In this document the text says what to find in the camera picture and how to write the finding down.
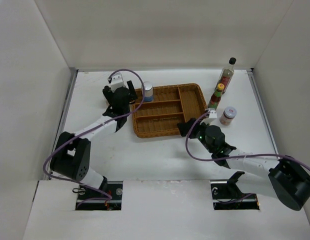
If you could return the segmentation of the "black-capped shaker blue label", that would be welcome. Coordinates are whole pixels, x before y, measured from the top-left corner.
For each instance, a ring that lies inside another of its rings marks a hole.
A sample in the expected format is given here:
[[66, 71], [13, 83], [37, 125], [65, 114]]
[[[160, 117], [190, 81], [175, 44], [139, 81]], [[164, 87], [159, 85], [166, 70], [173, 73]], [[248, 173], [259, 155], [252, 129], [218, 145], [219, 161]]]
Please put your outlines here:
[[141, 86], [142, 97], [144, 102], [152, 102], [154, 100], [153, 84], [149, 81], [144, 81]]

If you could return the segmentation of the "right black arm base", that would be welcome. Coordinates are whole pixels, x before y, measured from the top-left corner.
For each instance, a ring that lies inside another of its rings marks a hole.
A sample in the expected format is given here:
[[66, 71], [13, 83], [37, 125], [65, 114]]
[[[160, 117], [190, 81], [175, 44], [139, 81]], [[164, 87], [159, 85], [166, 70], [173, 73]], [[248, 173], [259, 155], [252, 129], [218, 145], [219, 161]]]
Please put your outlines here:
[[256, 194], [243, 193], [237, 186], [243, 171], [237, 171], [229, 179], [210, 181], [212, 204], [215, 211], [259, 210]]

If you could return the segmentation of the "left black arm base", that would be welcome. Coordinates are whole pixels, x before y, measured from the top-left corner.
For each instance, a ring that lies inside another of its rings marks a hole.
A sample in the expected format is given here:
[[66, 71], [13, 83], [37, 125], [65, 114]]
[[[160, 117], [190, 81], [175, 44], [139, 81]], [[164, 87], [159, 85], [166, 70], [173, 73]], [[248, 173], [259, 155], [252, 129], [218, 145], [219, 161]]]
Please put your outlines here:
[[76, 211], [120, 211], [122, 209], [123, 182], [104, 182], [100, 191], [80, 185], [73, 188], [77, 194]]

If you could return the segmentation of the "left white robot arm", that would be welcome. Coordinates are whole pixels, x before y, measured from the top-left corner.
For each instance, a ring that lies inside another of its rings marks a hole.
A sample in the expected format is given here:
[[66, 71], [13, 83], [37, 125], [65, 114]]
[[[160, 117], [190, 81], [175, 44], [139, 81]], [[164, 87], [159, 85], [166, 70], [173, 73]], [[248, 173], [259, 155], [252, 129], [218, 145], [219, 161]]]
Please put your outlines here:
[[100, 135], [107, 137], [118, 132], [127, 122], [130, 105], [137, 99], [132, 81], [112, 79], [102, 93], [108, 102], [106, 111], [88, 127], [75, 133], [64, 131], [58, 138], [56, 147], [63, 148], [51, 159], [50, 169], [72, 181], [90, 187], [95, 199], [107, 195], [107, 178], [94, 171], [90, 166], [92, 138]]

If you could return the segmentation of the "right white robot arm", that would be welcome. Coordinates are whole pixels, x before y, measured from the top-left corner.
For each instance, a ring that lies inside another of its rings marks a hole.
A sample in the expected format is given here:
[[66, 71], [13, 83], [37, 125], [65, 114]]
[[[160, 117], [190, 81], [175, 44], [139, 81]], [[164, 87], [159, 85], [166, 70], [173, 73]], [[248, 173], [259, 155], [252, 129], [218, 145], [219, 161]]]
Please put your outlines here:
[[199, 140], [211, 154], [209, 161], [265, 179], [261, 193], [277, 198], [291, 210], [299, 211], [310, 198], [310, 168], [297, 159], [271, 153], [244, 153], [226, 143], [220, 127], [199, 123], [195, 118], [178, 123], [177, 128], [187, 140]]

